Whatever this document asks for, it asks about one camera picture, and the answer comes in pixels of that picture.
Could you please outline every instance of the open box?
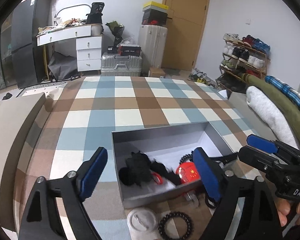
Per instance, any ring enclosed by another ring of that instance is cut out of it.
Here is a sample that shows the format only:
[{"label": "open box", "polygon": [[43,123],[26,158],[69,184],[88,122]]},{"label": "open box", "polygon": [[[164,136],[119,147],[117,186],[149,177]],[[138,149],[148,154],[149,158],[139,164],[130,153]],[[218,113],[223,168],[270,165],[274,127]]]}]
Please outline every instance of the open box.
[{"label": "open box", "polygon": [[125,159],[131,152],[141,151],[151,161],[163,163],[174,172],[183,155],[202,147],[209,157],[220,157],[232,154],[224,139],[209,122],[164,126],[142,130],[112,132],[114,163],[124,208],[135,208],[151,202],[161,202],[175,198],[202,184],[201,180],[175,186],[164,179],[162,185],[154,181],[125,186],[119,179],[118,171],[126,167]]}]

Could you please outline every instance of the checkered bedspread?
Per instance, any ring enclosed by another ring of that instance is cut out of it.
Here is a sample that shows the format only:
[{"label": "checkered bedspread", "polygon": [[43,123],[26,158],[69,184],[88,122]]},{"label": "checkered bedspread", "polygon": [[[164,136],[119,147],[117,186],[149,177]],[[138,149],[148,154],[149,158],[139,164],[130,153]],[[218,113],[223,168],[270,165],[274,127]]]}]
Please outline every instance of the checkered bedspread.
[{"label": "checkered bedspread", "polygon": [[[69,82],[50,93],[54,107],[34,148],[20,199],[20,219],[38,176],[63,177],[89,160],[99,146],[108,150],[108,163],[84,206],[103,239],[138,239],[130,234],[119,195],[111,144],[111,131],[209,121],[235,152],[246,145],[246,137],[256,132],[247,120],[229,106],[216,90],[201,83],[144,77],[85,77]],[[254,179],[260,173],[237,161],[234,173]],[[170,211],[189,214],[195,226],[191,239],[198,239],[211,218],[211,212],[199,196],[199,208],[190,207],[184,197],[149,208],[163,216]],[[69,239],[71,228],[61,200],[57,200],[61,219]],[[232,226],[238,224],[239,201]],[[184,225],[176,221],[170,231],[182,235]],[[159,238],[154,232],[145,240]]]}]

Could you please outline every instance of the yellow shoe box lid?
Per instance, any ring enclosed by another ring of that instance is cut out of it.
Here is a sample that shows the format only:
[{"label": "yellow shoe box lid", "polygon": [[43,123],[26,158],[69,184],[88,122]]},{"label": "yellow shoe box lid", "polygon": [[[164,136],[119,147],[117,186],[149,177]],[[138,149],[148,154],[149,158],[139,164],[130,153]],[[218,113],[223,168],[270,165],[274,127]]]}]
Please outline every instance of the yellow shoe box lid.
[{"label": "yellow shoe box lid", "polygon": [[149,5],[154,5],[154,6],[157,6],[157,7],[160,7],[162,9],[165,9],[165,10],[168,10],[169,9],[169,6],[165,5],[165,4],[162,4],[162,3],[158,3],[158,2],[154,2],[154,1],[151,1],[151,2],[147,2],[143,5],[143,8],[144,7],[147,7]]}]

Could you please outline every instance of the black coiled hair tie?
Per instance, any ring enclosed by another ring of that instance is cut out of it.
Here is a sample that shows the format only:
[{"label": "black coiled hair tie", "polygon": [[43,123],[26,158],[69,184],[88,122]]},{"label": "black coiled hair tie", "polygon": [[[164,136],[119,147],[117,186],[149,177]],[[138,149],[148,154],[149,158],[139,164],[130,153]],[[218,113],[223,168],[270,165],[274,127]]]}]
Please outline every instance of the black coiled hair tie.
[{"label": "black coiled hair tie", "polygon": [[191,153],[191,154],[183,155],[182,158],[180,159],[179,164],[185,163],[186,161],[191,161],[191,162],[193,162],[193,159],[192,159],[192,153]]},{"label": "black coiled hair tie", "polygon": [[[168,220],[170,218],[174,218],[174,217],[182,218],[187,224],[187,231],[180,238],[171,238],[166,234],[166,232],[164,230],[164,227],[165,227],[166,223],[168,222]],[[193,225],[192,225],[191,218],[183,212],[171,212],[171,213],[167,214],[159,223],[159,234],[161,235],[163,240],[186,240],[191,236],[192,230],[193,230]]]}]

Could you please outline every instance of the suitcase handle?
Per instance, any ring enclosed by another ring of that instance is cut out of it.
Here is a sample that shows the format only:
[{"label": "suitcase handle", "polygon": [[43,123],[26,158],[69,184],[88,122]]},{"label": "suitcase handle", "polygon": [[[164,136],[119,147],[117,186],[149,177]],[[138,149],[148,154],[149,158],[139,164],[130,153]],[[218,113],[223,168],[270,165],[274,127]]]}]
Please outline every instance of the suitcase handle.
[{"label": "suitcase handle", "polygon": [[114,56],[114,59],[131,59],[131,56]]},{"label": "suitcase handle", "polygon": [[121,67],[124,67],[124,69],[129,69],[126,64],[117,64],[117,65],[115,65],[115,69],[118,69],[118,68],[121,68]]}]

